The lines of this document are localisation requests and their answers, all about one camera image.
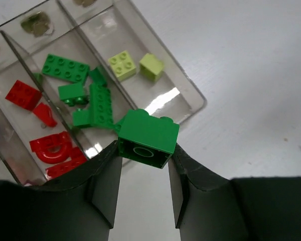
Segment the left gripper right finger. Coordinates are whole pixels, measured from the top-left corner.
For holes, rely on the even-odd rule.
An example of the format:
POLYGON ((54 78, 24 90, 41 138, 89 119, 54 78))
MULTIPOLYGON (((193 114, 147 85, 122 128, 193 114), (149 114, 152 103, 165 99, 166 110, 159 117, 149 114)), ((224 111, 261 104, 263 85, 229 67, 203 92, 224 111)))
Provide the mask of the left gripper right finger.
POLYGON ((181 240, 301 240, 301 177, 228 180, 180 146, 169 175, 181 240))

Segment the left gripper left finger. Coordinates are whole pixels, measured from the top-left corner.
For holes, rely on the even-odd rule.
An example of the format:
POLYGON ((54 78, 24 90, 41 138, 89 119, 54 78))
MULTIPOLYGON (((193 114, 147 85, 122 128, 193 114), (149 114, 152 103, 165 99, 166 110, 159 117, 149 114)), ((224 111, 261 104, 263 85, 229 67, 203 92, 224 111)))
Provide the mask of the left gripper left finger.
POLYGON ((0 180, 0 240, 108 240, 121 170, 115 141, 43 185, 0 180))

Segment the red round lego piece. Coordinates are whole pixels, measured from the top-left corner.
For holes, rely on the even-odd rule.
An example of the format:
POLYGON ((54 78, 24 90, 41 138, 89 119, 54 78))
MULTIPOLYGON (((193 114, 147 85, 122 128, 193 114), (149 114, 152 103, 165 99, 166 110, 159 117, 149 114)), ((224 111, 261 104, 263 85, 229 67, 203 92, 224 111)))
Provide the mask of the red round lego piece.
POLYGON ((29 142, 31 151, 46 164, 58 164, 70 157, 72 140, 66 131, 29 142))

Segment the green square lego brick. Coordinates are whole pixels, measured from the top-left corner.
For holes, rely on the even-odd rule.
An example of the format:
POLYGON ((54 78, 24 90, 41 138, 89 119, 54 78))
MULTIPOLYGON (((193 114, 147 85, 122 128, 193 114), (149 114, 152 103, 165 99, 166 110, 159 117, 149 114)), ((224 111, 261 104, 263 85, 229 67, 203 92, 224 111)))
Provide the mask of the green square lego brick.
POLYGON ((77 109, 72 114, 73 125, 78 128, 91 128, 95 125, 90 121, 89 109, 77 109))

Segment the green lettered lego brick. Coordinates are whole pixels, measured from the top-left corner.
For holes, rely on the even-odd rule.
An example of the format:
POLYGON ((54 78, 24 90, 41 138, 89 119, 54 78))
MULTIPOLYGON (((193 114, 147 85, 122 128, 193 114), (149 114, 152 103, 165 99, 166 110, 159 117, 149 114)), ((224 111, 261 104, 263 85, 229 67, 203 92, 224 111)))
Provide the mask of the green lettered lego brick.
POLYGON ((180 125, 144 109, 129 110, 118 133, 119 155, 162 169, 175 152, 180 125))

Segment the green long lego brick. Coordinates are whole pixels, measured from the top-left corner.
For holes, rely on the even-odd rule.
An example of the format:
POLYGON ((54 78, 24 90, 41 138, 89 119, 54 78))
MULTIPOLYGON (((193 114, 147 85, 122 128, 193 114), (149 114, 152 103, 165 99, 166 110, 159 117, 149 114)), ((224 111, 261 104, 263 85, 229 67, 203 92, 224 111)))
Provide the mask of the green long lego brick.
POLYGON ((92 83, 89 86, 89 121, 93 127, 113 129, 111 92, 107 87, 92 83))

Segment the red slope lego brick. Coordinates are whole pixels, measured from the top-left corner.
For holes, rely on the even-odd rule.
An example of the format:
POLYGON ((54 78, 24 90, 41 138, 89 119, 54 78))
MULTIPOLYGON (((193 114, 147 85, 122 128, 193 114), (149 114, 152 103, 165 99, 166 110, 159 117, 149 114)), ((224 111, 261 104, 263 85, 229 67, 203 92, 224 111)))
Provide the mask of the red slope lego brick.
POLYGON ((41 120, 46 126, 54 128, 57 122, 53 118, 52 110, 47 104, 40 102, 33 110, 35 116, 41 120))

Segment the green lego brick tall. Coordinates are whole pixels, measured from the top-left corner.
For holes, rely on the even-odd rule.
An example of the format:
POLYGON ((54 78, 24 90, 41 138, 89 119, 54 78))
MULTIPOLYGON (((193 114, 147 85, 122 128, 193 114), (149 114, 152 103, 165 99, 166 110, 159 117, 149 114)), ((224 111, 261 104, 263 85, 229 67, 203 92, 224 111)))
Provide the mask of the green lego brick tall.
POLYGON ((86 105, 88 94, 81 83, 67 84, 58 87, 59 99, 68 106, 86 105))

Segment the small red lego brick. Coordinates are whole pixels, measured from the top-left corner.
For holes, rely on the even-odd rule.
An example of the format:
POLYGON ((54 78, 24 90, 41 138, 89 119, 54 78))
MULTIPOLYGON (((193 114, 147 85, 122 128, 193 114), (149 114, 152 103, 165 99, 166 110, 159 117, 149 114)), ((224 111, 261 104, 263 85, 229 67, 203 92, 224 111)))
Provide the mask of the small red lego brick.
POLYGON ((5 99, 23 109, 32 111, 37 106, 41 97, 42 94, 39 90, 17 80, 5 99))

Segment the small green lego brick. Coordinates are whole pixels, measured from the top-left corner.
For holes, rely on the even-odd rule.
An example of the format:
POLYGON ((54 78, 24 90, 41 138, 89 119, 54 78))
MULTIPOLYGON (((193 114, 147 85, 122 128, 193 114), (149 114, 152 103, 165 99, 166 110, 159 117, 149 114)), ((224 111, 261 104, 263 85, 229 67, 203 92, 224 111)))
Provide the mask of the small green lego brick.
POLYGON ((105 76, 101 73, 98 67, 90 70, 88 76, 92 79, 93 83, 102 87, 107 87, 107 81, 105 76))

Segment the yellow square lego brick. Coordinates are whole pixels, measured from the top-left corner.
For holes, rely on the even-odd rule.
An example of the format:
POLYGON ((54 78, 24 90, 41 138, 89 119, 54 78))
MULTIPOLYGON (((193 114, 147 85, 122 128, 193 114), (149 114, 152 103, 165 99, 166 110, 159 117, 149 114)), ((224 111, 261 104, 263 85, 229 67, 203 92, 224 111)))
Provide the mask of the yellow square lego brick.
POLYGON ((109 58, 108 63, 119 81, 126 80, 137 72, 136 65, 127 50, 109 58))

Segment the small yellow lego piece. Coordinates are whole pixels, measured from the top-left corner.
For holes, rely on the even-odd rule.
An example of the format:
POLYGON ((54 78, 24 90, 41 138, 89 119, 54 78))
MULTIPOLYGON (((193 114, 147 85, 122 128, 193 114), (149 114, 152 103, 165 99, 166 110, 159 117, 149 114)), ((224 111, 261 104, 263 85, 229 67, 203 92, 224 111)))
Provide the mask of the small yellow lego piece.
POLYGON ((146 53, 139 61, 139 68, 142 75, 147 79, 156 82, 164 72, 164 64, 154 54, 146 53))

